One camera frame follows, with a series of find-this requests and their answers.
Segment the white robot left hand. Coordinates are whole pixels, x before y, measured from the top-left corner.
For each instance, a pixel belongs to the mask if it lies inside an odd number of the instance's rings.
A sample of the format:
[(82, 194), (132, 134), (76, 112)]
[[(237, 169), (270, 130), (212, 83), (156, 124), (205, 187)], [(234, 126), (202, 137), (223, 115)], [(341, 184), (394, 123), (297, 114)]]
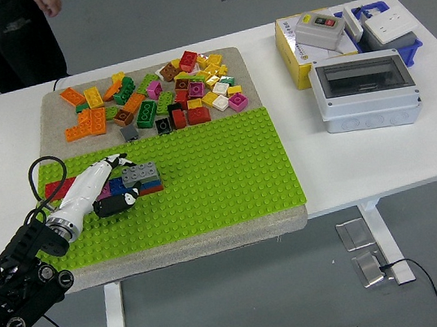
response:
[(93, 203), (102, 192), (111, 171), (118, 166), (134, 166), (127, 154), (115, 154), (91, 164), (76, 177), (57, 211), (46, 220), (46, 226), (63, 231), (64, 237), (73, 242), (83, 230), (84, 216), (94, 210)]

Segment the person's left hand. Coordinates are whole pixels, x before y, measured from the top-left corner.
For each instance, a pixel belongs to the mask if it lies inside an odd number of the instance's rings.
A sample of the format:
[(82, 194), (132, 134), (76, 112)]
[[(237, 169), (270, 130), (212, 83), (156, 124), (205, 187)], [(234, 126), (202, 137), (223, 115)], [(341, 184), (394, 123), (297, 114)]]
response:
[(33, 0), (47, 17), (56, 17), (62, 9), (62, 0)]

